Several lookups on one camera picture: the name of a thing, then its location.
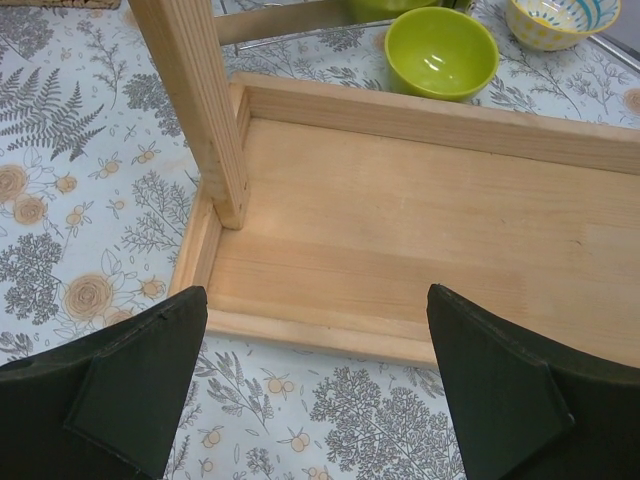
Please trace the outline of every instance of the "wooden frame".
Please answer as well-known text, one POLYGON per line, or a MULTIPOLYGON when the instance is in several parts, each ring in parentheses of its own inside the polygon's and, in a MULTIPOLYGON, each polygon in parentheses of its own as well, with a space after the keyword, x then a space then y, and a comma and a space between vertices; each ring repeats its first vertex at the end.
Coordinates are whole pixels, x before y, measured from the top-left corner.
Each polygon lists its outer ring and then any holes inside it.
POLYGON ((445 283, 640 366, 638 132, 251 74, 229 88, 208 0, 131 7, 202 173, 171 293, 207 287, 209 330, 435 363, 426 293, 445 283))

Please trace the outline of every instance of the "green bowl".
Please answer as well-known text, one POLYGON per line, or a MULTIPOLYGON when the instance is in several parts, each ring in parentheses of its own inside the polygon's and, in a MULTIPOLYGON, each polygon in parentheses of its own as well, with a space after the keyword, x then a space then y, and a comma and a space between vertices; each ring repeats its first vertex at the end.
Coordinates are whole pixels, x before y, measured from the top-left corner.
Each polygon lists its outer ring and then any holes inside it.
POLYGON ((450 8, 428 7, 398 17, 387 32, 385 53, 396 93, 466 100, 491 81, 500 54, 477 20, 450 8))
POLYGON ((399 17, 409 10, 440 5, 441 0, 348 0, 356 23, 378 22, 399 17))

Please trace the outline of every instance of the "bowl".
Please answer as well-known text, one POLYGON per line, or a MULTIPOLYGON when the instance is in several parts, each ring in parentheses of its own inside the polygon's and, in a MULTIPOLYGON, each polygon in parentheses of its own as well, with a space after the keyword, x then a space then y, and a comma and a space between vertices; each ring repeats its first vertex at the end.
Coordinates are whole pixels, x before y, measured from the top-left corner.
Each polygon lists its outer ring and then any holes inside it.
POLYGON ((606 30, 620 14, 620 0, 508 0, 507 25, 534 50, 571 48, 606 30))
POLYGON ((385 37, 391 89, 396 93, 466 100, 491 81, 498 46, 477 20, 450 8, 418 8, 400 15, 385 37))
POLYGON ((355 23, 397 18, 409 10, 438 6, 442 0, 348 0, 355 23))

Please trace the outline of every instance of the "tablecloth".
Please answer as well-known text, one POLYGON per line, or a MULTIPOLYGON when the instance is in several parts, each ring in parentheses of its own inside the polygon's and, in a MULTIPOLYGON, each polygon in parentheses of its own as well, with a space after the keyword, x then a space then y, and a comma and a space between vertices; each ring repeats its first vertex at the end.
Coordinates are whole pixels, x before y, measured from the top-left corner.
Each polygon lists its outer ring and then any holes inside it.
MULTIPOLYGON (((637 74, 588 42, 523 50, 503 1, 476 3, 501 58, 471 103, 640 128, 637 74)), ((229 72, 385 90, 384 32, 225 47, 225 59, 229 72)), ((126 2, 117 11, 0 9, 0 62, 7 362, 163 299, 198 171, 126 2)), ((207 335, 165 478, 460 480, 464 469, 437 370, 207 335)))

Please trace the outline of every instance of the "wooden leg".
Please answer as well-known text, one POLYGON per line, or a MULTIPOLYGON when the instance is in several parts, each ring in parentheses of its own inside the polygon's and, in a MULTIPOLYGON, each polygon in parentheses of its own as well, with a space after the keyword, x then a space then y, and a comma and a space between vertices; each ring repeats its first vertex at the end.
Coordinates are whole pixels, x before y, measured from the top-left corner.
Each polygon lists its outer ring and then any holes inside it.
POLYGON ((224 227, 242 228, 247 170, 210 0, 131 0, 224 227))

